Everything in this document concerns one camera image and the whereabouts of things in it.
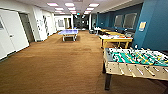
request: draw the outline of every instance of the carpet floor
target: carpet floor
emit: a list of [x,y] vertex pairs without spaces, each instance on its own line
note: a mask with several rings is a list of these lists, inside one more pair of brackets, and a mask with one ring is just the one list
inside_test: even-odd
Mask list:
[[101,40],[79,31],[76,41],[53,34],[0,62],[0,94],[161,94],[143,78],[113,75],[104,90]]

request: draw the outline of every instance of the doorway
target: doorway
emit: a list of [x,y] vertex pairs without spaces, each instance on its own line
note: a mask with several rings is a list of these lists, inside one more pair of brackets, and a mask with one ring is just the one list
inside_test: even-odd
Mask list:
[[25,13],[19,13],[19,16],[20,16],[20,19],[21,19],[26,37],[28,39],[28,42],[29,43],[34,42],[35,40],[34,40],[34,36],[33,36],[31,26],[30,26],[28,15],[25,14]]
[[77,29],[89,29],[89,15],[74,15],[73,19]]

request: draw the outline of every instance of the table leg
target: table leg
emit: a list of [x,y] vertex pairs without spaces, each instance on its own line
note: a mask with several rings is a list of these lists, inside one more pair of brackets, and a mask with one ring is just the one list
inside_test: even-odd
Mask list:
[[129,42],[126,42],[126,44],[125,44],[125,49],[128,48],[128,44],[129,44]]
[[102,47],[101,48],[103,49],[103,39],[102,39]]
[[106,48],[106,47],[107,47],[107,41],[105,42],[105,44],[104,44],[103,48]]
[[75,36],[73,36],[73,41],[75,41]]
[[103,71],[102,73],[106,73],[105,62],[103,61]]
[[111,76],[112,74],[106,74],[105,90],[110,90]]
[[63,36],[63,41],[65,41],[65,37]]
[[118,48],[120,47],[120,42],[118,43]]

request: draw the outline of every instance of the ceiling light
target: ceiling light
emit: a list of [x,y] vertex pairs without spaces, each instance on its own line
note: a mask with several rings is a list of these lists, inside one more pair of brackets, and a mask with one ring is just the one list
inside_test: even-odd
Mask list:
[[62,11],[58,10],[58,11],[55,11],[55,12],[62,12]]
[[87,8],[86,10],[94,10],[94,8]]
[[85,12],[84,14],[89,14],[89,12]]
[[47,3],[49,6],[58,6],[56,3]]
[[55,8],[56,10],[64,10],[63,8]]
[[76,14],[75,12],[72,12],[72,14]]
[[60,14],[65,14],[64,12],[60,12]]
[[70,12],[76,12],[76,11],[70,11]]
[[69,10],[75,10],[75,7],[73,7],[73,8],[68,8]]
[[89,13],[89,12],[91,12],[91,11],[85,11],[85,12]]
[[90,4],[90,7],[97,7],[99,4]]
[[65,3],[65,5],[68,6],[68,7],[72,7],[72,6],[74,6],[73,3]]

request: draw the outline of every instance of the ceiling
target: ceiling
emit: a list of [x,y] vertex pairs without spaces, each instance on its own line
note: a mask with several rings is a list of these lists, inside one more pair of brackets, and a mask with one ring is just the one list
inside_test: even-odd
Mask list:
[[[16,0],[25,4],[35,5],[40,7],[43,10],[49,11],[49,12],[55,12],[55,8],[64,8],[63,12],[66,14],[71,14],[68,10],[67,6],[65,6],[65,3],[74,3],[76,11],[78,13],[83,14],[86,8],[89,8],[89,4],[91,3],[99,3],[100,5],[96,7],[94,10],[92,10],[91,13],[97,13],[97,12],[107,12],[107,11],[115,11],[121,8],[125,8],[128,6],[132,6],[135,4],[142,3],[144,0],[81,0],[82,2],[79,2],[78,0]],[[57,3],[58,6],[51,7],[48,6],[47,3]]]

